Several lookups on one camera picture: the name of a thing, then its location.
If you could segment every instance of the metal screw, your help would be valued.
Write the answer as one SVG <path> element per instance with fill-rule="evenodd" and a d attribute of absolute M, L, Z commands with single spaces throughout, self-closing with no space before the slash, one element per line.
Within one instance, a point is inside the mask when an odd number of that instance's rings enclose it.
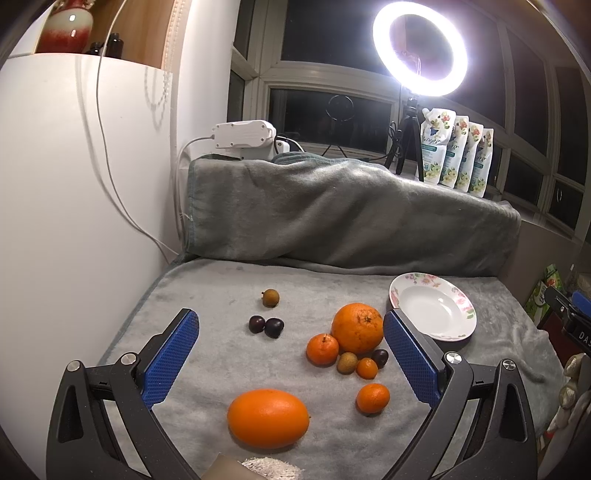
<path fill-rule="evenodd" d="M 75 372 L 80 368 L 80 362 L 78 360 L 72 360 L 66 368 L 69 372 Z"/>
<path fill-rule="evenodd" d="M 137 357 L 135 356 L 135 353 L 126 353 L 124 356 L 121 357 L 121 363 L 124 365 L 131 365 L 135 363 L 136 359 Z"/>
<path fill-rule="evenodd" d="M 462 361 L 462 357 L 460 356 L 459 353 L 456 353 L 456 352 L 447 353 L 445 358 L 447 359 L 448 362 L 450 362 L 453 365 L 457 365 L 458 363 L 460 363 Z"/>
<path fill-rule="evenodd" d="M 507 370 L 515 370 L 515 362 L 513 360 L 503 360 L 503 367 Z"/>

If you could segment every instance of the ring light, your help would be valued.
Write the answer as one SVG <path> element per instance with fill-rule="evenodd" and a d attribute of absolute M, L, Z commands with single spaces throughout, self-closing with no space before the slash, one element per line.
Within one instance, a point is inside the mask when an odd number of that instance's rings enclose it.
<path fill-rule="evenodd" d="M 398 58 L 390 41 L 390 27 L 394 20 L 403 15 L 418 15 L 429 20 L 450 44 L 453 65 L 445 78 L 428 80 L 412 72 Z M 447 18 L 424 5 L 394 2 L 382 8 L 374 21 L 374 44 L 379 57 L 394 78 L 419 95 L 441 96 L 451 93 L 460 86 L 466 76 L 468 57 L 462 36 Z"/>

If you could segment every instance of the blue gripper pad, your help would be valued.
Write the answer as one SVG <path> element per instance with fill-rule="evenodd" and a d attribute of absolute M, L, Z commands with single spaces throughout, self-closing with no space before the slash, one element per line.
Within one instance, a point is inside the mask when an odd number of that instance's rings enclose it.
<path fill-rule="evenodd" d="M 190 310 L 146 369 L 142 400 L 152 409 L 163 402 L 199 336 L 199 318 Z"/>
<path fill-rule="evenodd" d="M 394 312 L 384 316 L 384 338 L 417 399 L 435 408 L 441 400 L 437 371 Z"/>

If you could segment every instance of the orange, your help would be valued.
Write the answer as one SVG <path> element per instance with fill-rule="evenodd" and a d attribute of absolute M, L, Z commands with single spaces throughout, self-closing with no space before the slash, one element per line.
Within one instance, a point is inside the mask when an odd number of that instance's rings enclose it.
<path fill-rule="evenodd" d="M 384 338 L 382 316 L 363 303 L 349 303 L 335 315 L 331 332 L 346 352 L 370 352 Z"/>
<path fill-rule="evenodd" d="M 371 358 L 362 358 L 357 363 L 357 374 L 366 380 L 372 380 L 378 374 L 378 364 Z"/>
<path fill-rule="evenodd" d="M 287 392 L 264 388 L 236 397 L 228 408 L 228 426 L 241 442 L 276 449 L 298 441 L 310 416 L 301 400 Z"/>
<path fill-rule="evenodd" d="M 321 333 L 310 339 L 306 355 L 316 365 L 330 365 L 339 356 L 339 343 L 328 333 Z"/>
<path fill-rule="evenodd" d="M 365 385 L 357 394 L 357 407 L 363 413 L 377 413 L 390 401 L 390 391 L 379 383 Z"/>

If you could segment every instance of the dark purple plum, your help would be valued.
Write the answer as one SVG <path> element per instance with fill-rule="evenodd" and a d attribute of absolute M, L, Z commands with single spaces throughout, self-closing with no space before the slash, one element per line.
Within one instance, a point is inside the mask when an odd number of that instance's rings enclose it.
<path fill-rule="evenodd" d="M 265 329 L 265 319 L 260 315 L 253 315 L 248 321 L 248 329 L 252 333 L 261 333 Z"/>
<path fill-rule="evenodd" d="M 281 319 L 268 319 L 267 323 L 265 324 L 265 333 L 271 338 L 279 338 L 284 326 L 285 323 L 283 323 L 283 320 Z"/>
<path fill-rule="evenodd" d="M 384 368 L 384 365 L 388 361 L 388 352 L 383 349 L 378 349 L 374 353 L 371 354 L 371 360 L 376 362 L 378 368 Z"/>

